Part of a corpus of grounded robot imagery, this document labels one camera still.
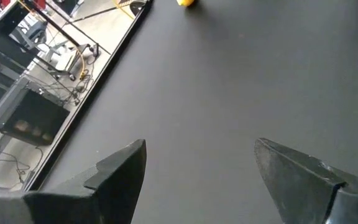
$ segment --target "cable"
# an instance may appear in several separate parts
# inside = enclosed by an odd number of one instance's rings
[[[30,169],[30,166],[27,165],[27,164],[24,164],[24,163],[22,163],[22,162],[19,162],[19,161],[17,160],[17,157],[16,157],[16,156],[13,156],[12,154],[9,154],[9,153],[6,153],[6,152],[0,152],[0,153],[1,153],[1,154],[5,154],[5,155],[7,155],[7,156],[13,157],[14,161],[12,161],[12,162],[16,162],[16,172],[17,172],[17,175],[19,176],[19,181],[20,181],[20,183],[23,184],[23,183],[24,183],[24,180],[23,180],[23,178],[22,178],[22,175],[25,175],[25,171],[26,171],[26,170],[29,170],[29,169]],[[25,165],[25,166],[28,167],[28,168],[20,169],[20,168],[19,168],[19,163]]]
[[[22,0],[17,0],[18,3],[20,3],[31,15],[33,15],[34,17],[38,17],[40,18],[41,21],[44,21],[43,18],[41,18],[38,14],[35,14],[33,11],[31,11],[31,9],[29,7],[27,7],[23,2]],[[84,59],[84,56],[82,55],[82,53],[80,52],[79,48],[72,42],[72,44],[74,45],[78,55],[80,55],[80,58],[81,58],[81,61],[82,61],[82,71],[80,73],[80,78],[84,76],[85,74],[85,59]]]
[[[49,71],[47,71],[45,68],[43,68],[43,66],[41,66],[38,62],[36,62],[35,60],[33,60],[33,62],[34,62],[36,65],[38,65],[42,70],[44,70],[45,72],[47,72],[47,73],[49,74]],[[63,85],[62,82],[60,82],[60,81],[57,80],[57,79],[55,79],[55,80],[56,80],[55,83],[59,83],[59,84],[62,86],[63,89],[66,89],[67,92],[71,92],[71,91],[68,89],[68,87],[66,87],[65,85]]]
[[[16,184],[14,184],[12,187],[9,187],[8,189],[9,189],[9,190],[12,190],[14,187],[18,186],[19,184],[23,184],[23,183],[18,182],[18,183],[16,183]]]
[[[40,163],[41,163],[41,161],[42,161],[42,158],[44,158],[44,152],[43,152],[43,150],[40,149],[40,148],[38,148],[38,146],[35,147],[35,149],[38,149],[38,150],[41,152],[41,157],[40,157],[40,159],[38,160],[37,165],[35,165],[35,167],[32,169],[32,171],[35,171],[36,168],[38,168],[38,166],[40,165]]]
[[[74,105],[76,106],[76,102],[72,102],[71,98],[72,96],[78,96],[82,93],[84,93],[85,91],[89,90],[88,87],[94,83],[94,79],[92,78],[93,76],[93,70],[94,70],[94,63],[97,61],[99,57],[94,57],[93,61],[86,61],[87,65],[92,65],[91,70],[85,69],[85,76],[84,78],[74,87],[73,91],[71,92],[71,94],[66,97],[64,100],[60,99],[63,101],[63,104],[68,104],[68,103],[74,103]]]
[[[15,160],[9,160],[9,159],[0,159],[1,162],[16,162]],[[24,169],[20,169],[20,170],[29,170],[31,167],[21,161],[17,161],[19,164],[25,166]]]
[[[135,17],[131,16],[127,11],[125,11],[118,3],[117,0],[112,0],[114,2],[114,4],[116,5],[116,7],[118,9],[120,9],[125,15],[127,15],[129,18],[131,18],[132,20],[135,19]]]

